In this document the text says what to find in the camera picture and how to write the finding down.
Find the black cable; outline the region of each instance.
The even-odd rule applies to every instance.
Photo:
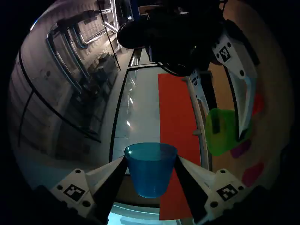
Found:
[[[228,2],[228,0],[220,1],[220,3],[223,3],[222,15],[223,15],[223,13],[224,13],[225,5],[226,5],[227,2]]]
[[[162,68],[164,71],[166,71],[167,73],[176,76],[176,77],[180,77],[180,75],[178,75],[177,73],[174,73],[172,71],[170,71],[169,69],[167,69],[166,67],[164,67],[162,64],[160,64],[159,62],[156,62],[157,65],[160,66],[160,68]]]
[[[98,7],[99,7],[99,11],[100,11],[100,15],[101,15],[101,18],[102,18],[102,22],[104,23],[104,18],[103,18],[103,15],[102,15],[102,11],[101,11],[101,7],[100,7],[99,0],[97,0],[97,4],[98,4]],[[113,48],[113,45],[111,44],[110,37],[109,37],[109,35],[108,35],[108,33],[107,33],[107,28],[106,28],[106,27],[104,27],[104,28],[105,28],[106,35],[107,35],[107,38],[108,38],[109,43],[110,43],[110,47],[111,47],[111,49],[112,49],[112,52],[114,53],[115,60],[117,61],[117,64],[118,64],[119,69],[121,70],[121,67],[120,67],[120,65],[119,65],[119,61],[118,61],[118,59],[117,59],[115,50],[114,50],[114,48]]]
[[[32,90],[28,99],[27,99],[27,102],[24,106],[24,109],[23,109],[23,113],[22,113],[22,117],[21,117],[21,122],[20,122],[20,125],[19,125],[19,134],[18,134],[18,147],[20,147],[20,139],[21,139],[21,133],[22,133],[22,126],[23,126],[23,122],[24,122],[24,116],[25,116],[25,113],[27,111],[27,107],[29,105],[29,102],[31,100],[31,97],[33,95],[34,91]]]
[[[69,120],[67,120],[66,118],[64,118],[59,112],[57,112],[44,98],[43,96],[38,92],[38,90],[35,88],[35,86],[33,85],[33,83],[31,82],[31,80],[29,79],[26,70],[24,68],[23,65],[23,61],[22,61],[22,57],[21,57],[21,49],[19,50],[19,61],[20,61],[20,66],[21,66],[21,70],[23,72],[23,75],[27,81],[27,83],[29,84],[29,86],[31,87],[32,91],[36,94],[36,96],[42,101],[42,103],[44,103],[44,105],[51,111],[53,112],[55,115],[57,115],[62,121],[64,121],[65,123],[67,123],[68,125],[70,125],[71,127],[73,127],[75,130],[77,130],[79,133],[82,133],[84,135],[86,135],[88,138],[90,138],[93,141],[97,141],[98,143],[101,143],[100,140],[98,140],[97,138],[94,138],[93,136],[91,136],[89,133],[85,132],[84,130],[80,129],[79,127],[77,127],[76,125],[74,125],[73,123],[71,123]]]

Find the wall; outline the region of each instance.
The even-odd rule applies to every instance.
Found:
[[[62,115],[64,115],[73,90],[55,64],[45,41],[46,36],[58,20],[72,17],[86,10],[97,9],[98,7],[95,0],[57,1],[38,19],[21,47],[22,61],[32,83],[46,101]],[[83,37],[88,39],[102,30],[104,27],[101,23],[101,19],[98,16],[97,20],[86,25],[84,23],[79,24]],[[71,61],[60,37],[55,38],[55,45],[67,67],[73,75],[79,79],[80,75],[78,69]],[[95,41],[87,49],[75,49],[83,63],[88,67],[108,45],[107,36],[103,35],[102,38]],[[23,76],[20,59],[17,56],[9,84],[9,104],[7,111],[12,142],[17,141],[21,115],[30,92],[31,88]],[[41,153],[40,155],[45,154],[51,158],[55,158],[56,141],[61,124],[62,121],[34,94],[24,116],[21,147],[18,148],[16,145],[13,147],[22,153],[33,154],[33,152],[36,151]],[[37,157],[35,155],[33,158],[36,161],[42,161],[41,158],[43,157]],[[58,160],[54,160],[52,165],[57,165],[58,167],[62,166]]]

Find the floor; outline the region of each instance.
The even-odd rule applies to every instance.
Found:
[[[90,154],[85,161],[93,164],[97,167],[103,166],[108,163],[111,134],[114,124],[114,116],[117,109],[117,103],[121,91],[121,87],[124,81],[125,73],[131,58],[133,50],[128,49],[126,53],[118,52],[117,58],[121,67],[121,71],[118,72],[118,76],[111,90],[109,100],[106,106],[106,112],[103,118],[103,124],[100,132],[101,144],[92,144]]]

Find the pipe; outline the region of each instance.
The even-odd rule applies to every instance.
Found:
[[[111,9],[101,9],[103,15],[111,13]]]
[[[114,28],[112,25],[110,25],[108,22],[103,22],[102,25],[106,27],[107,29],[110,29],[114,33],[118,33],[118,30]]]
[[[71,31],[73,31],[73,34],[75,35],[75,39],[80,48],[87,48],[91,43],[95,42],[105,34],[105,29],[103,29],[98,33],[96,33],[95,35],[93,35],[89,40],[85,41],[79,31],[78,24],[74,25]]]
[[[55,59],[59,69],[63,73],[64,77],[67,79],[67,81],[70,83],[70,85],[79,93],[81,94],[82,88],[79,85],[79,83],[74,79],[72,76],[70,70],[64,63],[63,59],[59,55],[58,51],[55,49],[54,41],[53,41],[53,30],[50,30],[47,34],[46,41],[48,44],[48,47],[53,55],[53,58]]]
[[[58,116],[58,118],[60,118],[62,121],[64,121],[66,124],[70,125],[71,127],[73,127],[76,131],[78,131],[81,134],[86,135],[89,139],[93,140],[93,141],[97,141],[98,143],[101,143],[101,141],[93,136],[91,136],[88,132],[82,130],[80,127],[74,125],[73,123],[71,123],[68,119],[64,118],[59,112],[57,112],[50,104],[49,102],[47,102],[44,97],[41,95],[41,93],[38,92],[38,90],[35,88],[35,86],[33,85],[33,83],[31,82],[29,76],[27,75],[27,72],[24,68],[23,65],[23,60],[22,60],[22,56],[21,56],[21,49],[19,50],[19,61],[20,61],[20,67],[21,70],[23,72],[23,75],[28,83],[28,85],[31,87],[33,93],[42,101],[42,103],[51,111],[53,112],[56,116]]]
[[[72,41],[70,39],[68,30],[64,31],[61,33],[61,36],[63,37],[63,41],[67,47],[67,50],[70,54],[70,56],[73,58],[73,61],[75,62],[77,68],[82,72],[82,74],[84,75],[84,77],[86,78],[86,80],[89,80],[90,74],[87,71],[87,69],[85,68],[85,66],[83,65],[82,61],[79,58],[79,55],[77,54]]]

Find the metal pipe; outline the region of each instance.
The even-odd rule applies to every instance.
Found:
[[[103,15],[111,13],[111,9],[101,9]]]
[[[71,31],[73,32],[75,39],[78,43],[78,46],[80,48],[87,48],[91,43],[95,42],[105,34],[105,29],[103,29],[98,33],[96,33],[95,35],[93,35],[89,40],[85,41],[79,31],[78,24],[74,25]]]
[[[79,85],[79,83],[74,79],[72,76],[70,70],[64,63],[63,59],[59,55],[58,51],[55,49],[54,41],[53,41],[53,30],[50,30],[46,37],[46,42],[48,44],[48,47],[52,53],[53,58],[55,59],[55,62],[58,65],[58,68],[63,73],[64,77],[67,79],[67,81],[70,83],[70,85],[79,93],[81,94],[82,88]]]
[[[113,27],[112,25],[110,25],[108,22],[103,22],[102,25],[104,27],[106,27],[107,29],[110,29],[112,32],[114,32],[116,34],[118,33],[118,30],[115,27]]]
[[[70,54],[70,56],[73,58],[73,61],[75,62],[77,68],[82,72],[82,74],[84,75],[84,77],[86,78],[86,80],[89,80],[90,74],[87,71],[87,69],[85,68],[85,66],[83,65],[82,61],[79,58],[79,55],[77,54],[71,38],[69,36],[68,30],[64,31],[61,33],[61,36],[63,37],[63,41],[67,47],[67,50]]]

